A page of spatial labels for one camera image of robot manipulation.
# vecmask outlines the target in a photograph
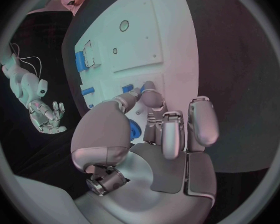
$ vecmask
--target black background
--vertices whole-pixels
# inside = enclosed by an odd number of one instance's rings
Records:
[[[280,20],[280,0],[263,0],[267,3],[267,5],[272,9],[274,15]],[[14,5],[12,0],[0,0],[0,14],[5,11],[6,8]],[[254,190],[254,185],[256,185],[259,181],[261,181],[263,175],[265,174],[266,170],[262,170],[257,173],[246,173],[246,174],[229,174],[223,177],[223,174],[217,174],[218,180],[221,181],[221,192],[226,193],[226,196],[230,194],[231,196],[234,194],[241,193],[241,198],[236,200],[236,204],[234,206],[239,205],[242,201],[244,201],[249,194]],[[236,187],[238,182],[247,183],[247,185],[242,186],[241,190],[230,189],[228,187],[233,186]],[[218,205],[212,212],[220,213],[212,220],[215,219],[220,220],[224,216],[227,215],[228,205],[224,202],[224,198],[221,200],[217,200]],[[6,197],[2,194],[0,190],[0,223],[25,223],[25,221],[19,216],[19,214],[14,210],[12,205],[8,202]],[[280,190],[277,195],[274,197],[272,202],[267,206],[265,212],[263,212],[255,221],[254,223],[280,223]]]

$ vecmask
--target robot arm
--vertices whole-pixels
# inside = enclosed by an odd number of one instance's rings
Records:
[[[35,74],[22,68],[19,59],[12,54],[8,47],[1,60],[2,71],[10,80],[10,87],[19,101],[29,110],[33,125],[42,133],[59,133],[66,130],[59,127],[60,120],[65,112],[64,105],[53,102],[53,109],[42,100],[47,92],[47,81],[39,80]]]

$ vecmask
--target cable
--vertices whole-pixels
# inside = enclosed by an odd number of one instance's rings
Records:
[[[10,42],[10,46],[12,47],[12,49],[13,49],[14,53],[16,53],[16,52],[15,52],[15,50],[14,50],[14,48],[13,48],[13,46],[12,46],[12,45],[16,45],[16,46],[17,46],[17,48],[18,48],[18,52],[17,52],[17,57],[18,57],[18,59],[19,59],[20,61],[22,61],[22,62],[24,62],[24,63],[27,63],[27,64],[29,64],[30,66],[32,66],[32,67],[34,68],[34,71],[35,71],[36,76],[37,76],[37,71],[36,71],[36,68],[35,68],[35,67],[31,64],[31,63],[26,62],[26,61],[23,61],[23,60],[24,60],[24,59],[28,59],[28,58],[37,58],[37,59],[39,60],[39,64],[40,64],[40,72],[39,72],[39,76],[38,76],[38,78],[40,79],[41,70],[42,70],[42,64],[41,64],[41,60],[39,59],[39,57],[37,57],[37,56],[29,56],[29,57],[25,57],[25,58],[20,58],[20,57],[19,57],[19,52],[20,52],[19,45],[17,45],[16,43],[11,43],[11,42]]]

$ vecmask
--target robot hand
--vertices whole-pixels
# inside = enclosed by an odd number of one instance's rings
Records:
[[[65,109],[63,103],[53,102],[53,109],[46,105],[41,99],[29,103],[29,113],[33,125],[41,133],[55,134],[64,132],[66,127],[59,127]]]

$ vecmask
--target blue gear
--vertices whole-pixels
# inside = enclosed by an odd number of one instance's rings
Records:
[[[135,138],[139,138],[142,134],[140,126],[132,119],[129,119],[131,126],[131,137],[130,141],[133,141]]]

